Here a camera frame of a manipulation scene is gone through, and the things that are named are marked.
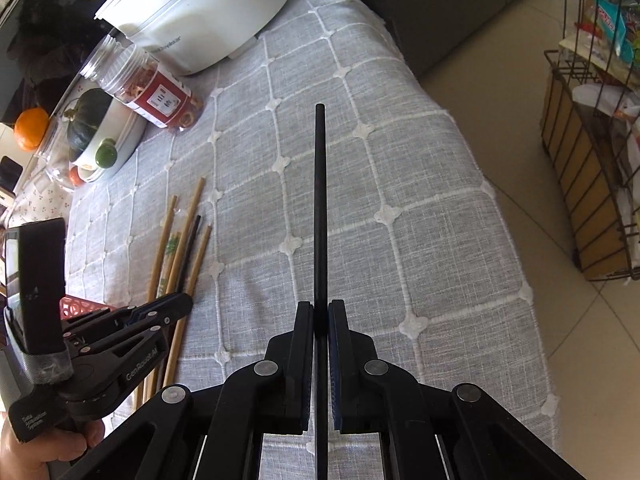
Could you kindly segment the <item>left hand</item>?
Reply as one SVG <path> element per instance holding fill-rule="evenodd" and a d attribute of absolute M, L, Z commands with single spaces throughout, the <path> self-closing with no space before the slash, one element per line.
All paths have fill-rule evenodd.
<path fill-rule="evenodd" d="M 102 420 L 88 422 L 81 432 L 50 428 L 34 440 L 21 443 L 9 419 L 1 433 L 2 479 L 49 479 L 48 463 L 76 460 L 104 438 Z"/>

